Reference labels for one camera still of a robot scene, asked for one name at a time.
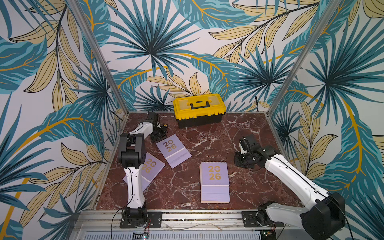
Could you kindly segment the purple calendar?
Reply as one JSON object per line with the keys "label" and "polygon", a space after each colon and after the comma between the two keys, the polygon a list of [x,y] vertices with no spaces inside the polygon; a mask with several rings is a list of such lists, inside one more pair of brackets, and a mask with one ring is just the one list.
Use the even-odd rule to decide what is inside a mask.
{"label": "purple calendar", "polygon": [[201,162],[201,203],[228,204],[230,202],[229,175],[226,162]]}
{"label": "purple calendar", "polygon": [[146,188],[151,184],[151,182],[156,178],[156,176],[161,172],[165,167],[165,163],[157,159],[155,156],[150,153],[146,153],[146,161],[143,164],[142,171],[142,190],[145,191]]}
{"label": "purple calendar", "polygon": [[172,169],[192,157],[176,134],[156,143]]}

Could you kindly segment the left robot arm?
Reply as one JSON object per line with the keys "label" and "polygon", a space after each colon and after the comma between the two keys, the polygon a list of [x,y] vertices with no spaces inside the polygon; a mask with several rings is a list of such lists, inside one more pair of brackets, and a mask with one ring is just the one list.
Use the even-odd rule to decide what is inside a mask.
{"label": "left robot arm", "polygon": [[159,142],[166,137],[167,126],[160,124],[157,113],[150,112],[147,118],[129,133],[122,133],[118,146],[118,161],[127,179],[128,203],[122,209],[122,222],[141,228],[149,222],[144,193],[142,171],[146,160],[145,140]]}

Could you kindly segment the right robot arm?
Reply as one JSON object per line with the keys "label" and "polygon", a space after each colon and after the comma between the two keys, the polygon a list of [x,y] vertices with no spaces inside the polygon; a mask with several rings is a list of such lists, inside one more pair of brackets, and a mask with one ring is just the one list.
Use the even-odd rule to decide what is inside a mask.
{"label": "right robot arm", "polygon": [[237,167],[265,169],[280,179],[303,204],[301,208],[274,201],[260,204],[256,212],[242,212],[245,227],[266,228],[283,223],[304,230],[314,240],[327,240],[348,223],[345,199],[308,179],[274,147],[262,147],[253,135],[241,138],[239,147],[240,151],[234,156]]}

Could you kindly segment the yellow black toolbox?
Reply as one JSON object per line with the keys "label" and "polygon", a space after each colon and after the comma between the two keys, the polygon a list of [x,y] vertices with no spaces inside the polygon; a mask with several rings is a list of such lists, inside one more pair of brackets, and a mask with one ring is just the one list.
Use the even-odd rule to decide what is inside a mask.
{"label": "yellow black toolbox", "polygon": [[173,105],[180,129],[219,123],[227,110],[219,94],[177,98]]}

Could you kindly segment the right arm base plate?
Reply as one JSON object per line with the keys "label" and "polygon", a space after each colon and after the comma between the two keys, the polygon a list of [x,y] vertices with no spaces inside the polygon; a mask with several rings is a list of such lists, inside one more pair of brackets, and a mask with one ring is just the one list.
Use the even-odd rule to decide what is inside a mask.
{"label": "right arm base plate", "polygon": [[283,227],[284,224],[281,222],[273,222],[263,212],[258,211],[243,211],[241,212],[242,220],[245,228],[256,228],[256,227]]}

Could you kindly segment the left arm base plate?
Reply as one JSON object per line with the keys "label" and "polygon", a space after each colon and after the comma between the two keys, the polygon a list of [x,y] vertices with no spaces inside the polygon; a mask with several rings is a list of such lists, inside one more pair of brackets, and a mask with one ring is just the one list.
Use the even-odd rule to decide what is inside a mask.
{"label": "left arm base plate", "polygon": [[124,210],[122,212],[121,229],[159,229],[162,224],[162,212],[143,212],[136,209]]}

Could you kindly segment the aluminium front rail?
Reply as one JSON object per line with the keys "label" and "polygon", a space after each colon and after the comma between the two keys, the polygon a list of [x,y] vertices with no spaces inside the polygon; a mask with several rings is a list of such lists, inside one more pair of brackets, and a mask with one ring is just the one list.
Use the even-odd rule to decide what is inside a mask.
{"label": "aluminium front rail", "polygon": [[246,228],[242,210],[154,210],[148,229],[123,229],[117,211],[84,211],[73,226],[71,240],[309,240],[298,227],[275,224]]}

